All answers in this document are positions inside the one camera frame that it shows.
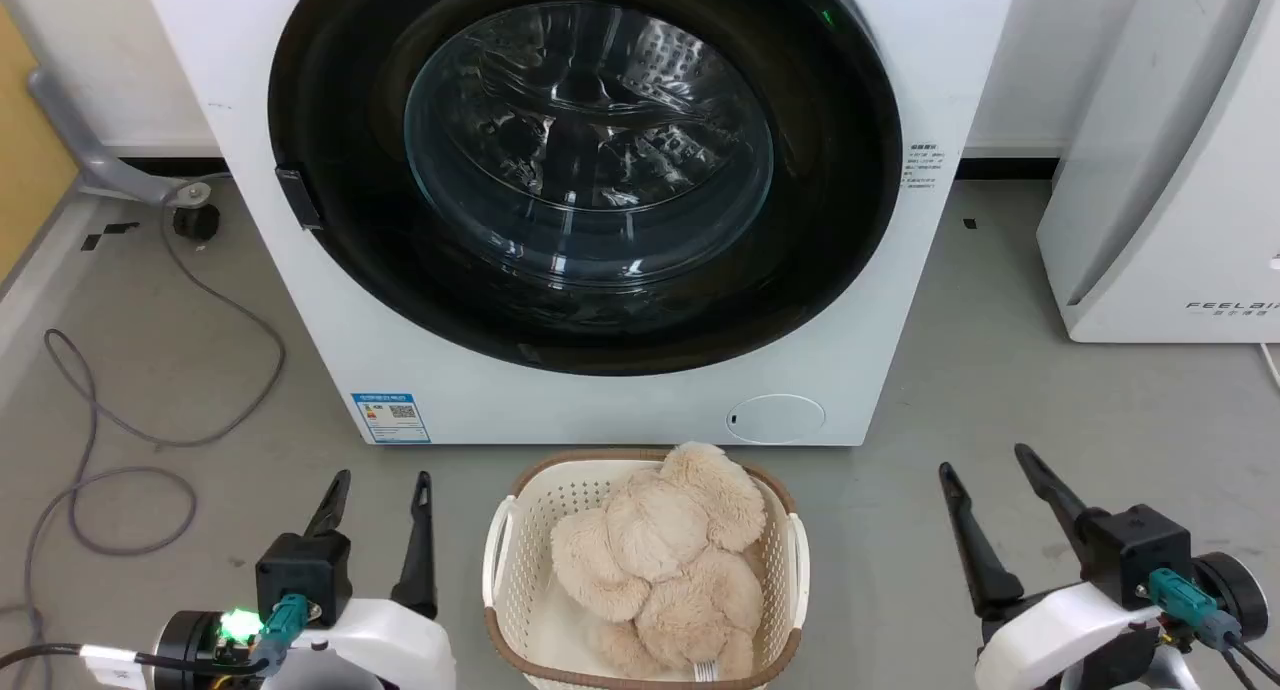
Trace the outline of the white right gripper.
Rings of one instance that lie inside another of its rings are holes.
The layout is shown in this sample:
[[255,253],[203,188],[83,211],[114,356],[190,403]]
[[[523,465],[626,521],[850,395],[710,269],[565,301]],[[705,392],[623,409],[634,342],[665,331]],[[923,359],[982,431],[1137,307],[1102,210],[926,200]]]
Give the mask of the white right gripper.
[[[1089,557],[1080,521],[1089,507],[1027,444],[1014,447],[1032,490],[1053,512],[1076,557]],[[1130,609],[1092,582],[1024,597],[980,527],[951,463],[938,469],[954,539],[983,645],[978,689],[1120,689],[1167,686],[1162,611],[1139,598]]]

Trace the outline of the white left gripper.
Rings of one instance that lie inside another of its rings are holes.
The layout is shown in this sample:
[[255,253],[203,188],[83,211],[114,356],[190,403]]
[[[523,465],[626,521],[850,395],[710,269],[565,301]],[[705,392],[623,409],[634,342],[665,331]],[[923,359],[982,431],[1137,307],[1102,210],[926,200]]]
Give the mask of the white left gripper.
[[[305,538],[335,533],[351,471],[333,476]],[[329,629],[308,629],[292,644],[270,689],[457,689],[448,634],[438,616],[433,483],[420,471],[410,502],[410,539],[390,599],[348,602]]]

